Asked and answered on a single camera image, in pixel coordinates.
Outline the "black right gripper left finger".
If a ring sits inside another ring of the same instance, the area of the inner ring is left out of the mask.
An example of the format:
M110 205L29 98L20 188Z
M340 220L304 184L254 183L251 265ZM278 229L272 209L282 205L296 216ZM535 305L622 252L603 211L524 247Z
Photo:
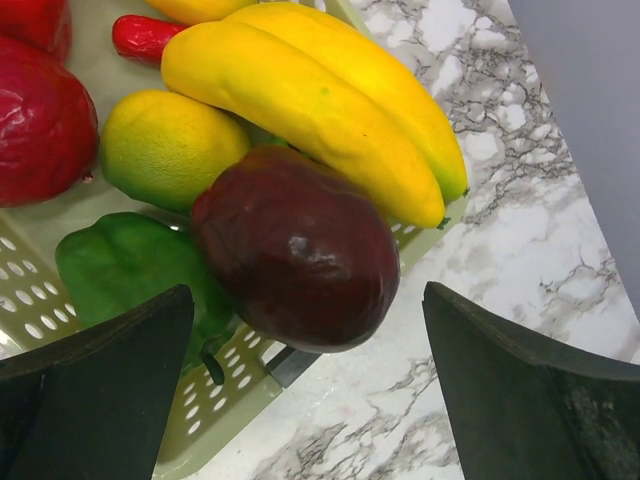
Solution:
M1 363L4 479L149 479L194 320L177 285Z

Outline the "green bell pepper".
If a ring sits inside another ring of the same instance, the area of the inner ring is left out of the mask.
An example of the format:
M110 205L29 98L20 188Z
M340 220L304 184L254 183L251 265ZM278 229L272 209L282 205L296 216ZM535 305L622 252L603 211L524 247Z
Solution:
M189 234L149 216L111 213L65 236L55 251L59 276L80 325L121 315L177 284L191 289L194 321L181 374L206 366L224 383L214 355L237 328L228 295Z

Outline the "dark maroon fruit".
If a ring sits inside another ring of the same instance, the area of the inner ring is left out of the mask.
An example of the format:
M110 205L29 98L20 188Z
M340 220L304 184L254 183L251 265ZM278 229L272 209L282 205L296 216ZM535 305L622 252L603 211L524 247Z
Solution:
M388 221L359 187L291 148L249 151L195 200L191 220L239 316L293 348L363 344L397 293Z

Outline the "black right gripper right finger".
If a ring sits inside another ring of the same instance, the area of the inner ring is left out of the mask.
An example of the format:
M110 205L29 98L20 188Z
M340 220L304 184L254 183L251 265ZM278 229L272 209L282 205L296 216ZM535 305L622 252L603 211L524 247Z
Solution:
M422 303L467 479L636 479L639 368L553 340L437 282Z

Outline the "yellow green lemon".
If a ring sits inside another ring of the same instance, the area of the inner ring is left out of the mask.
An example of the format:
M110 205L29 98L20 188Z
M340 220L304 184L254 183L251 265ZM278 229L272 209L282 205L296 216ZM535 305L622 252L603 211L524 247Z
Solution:
M222 111L148 89L113 107L103 125L99 159L105 180L130 198L187 213L249 149L244 128Z

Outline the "yellow banana bunch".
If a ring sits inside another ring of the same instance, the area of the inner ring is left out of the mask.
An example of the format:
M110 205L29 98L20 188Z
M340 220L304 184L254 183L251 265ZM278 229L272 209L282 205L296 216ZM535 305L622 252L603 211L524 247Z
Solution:
M467 191L444 111L403 63L328 13L269 2L191 26L165 46L161 76L332 166L406 223L444 226Z

